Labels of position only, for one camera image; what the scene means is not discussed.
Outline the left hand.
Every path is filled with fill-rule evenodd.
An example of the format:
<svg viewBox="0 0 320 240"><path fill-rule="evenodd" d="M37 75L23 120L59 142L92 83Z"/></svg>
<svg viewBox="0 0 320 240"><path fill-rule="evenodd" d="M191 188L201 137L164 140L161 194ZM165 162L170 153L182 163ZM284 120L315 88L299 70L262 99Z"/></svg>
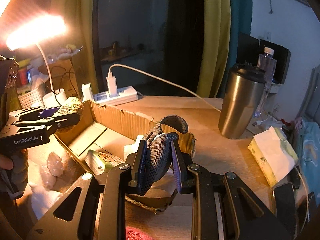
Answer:
<svg viewBox="0 0 320 240"><path fill-rule="evenodd" d="M21 198L28 184L28 150L13 152L10 157L1 153L1 192L11 199Z"/></svg>

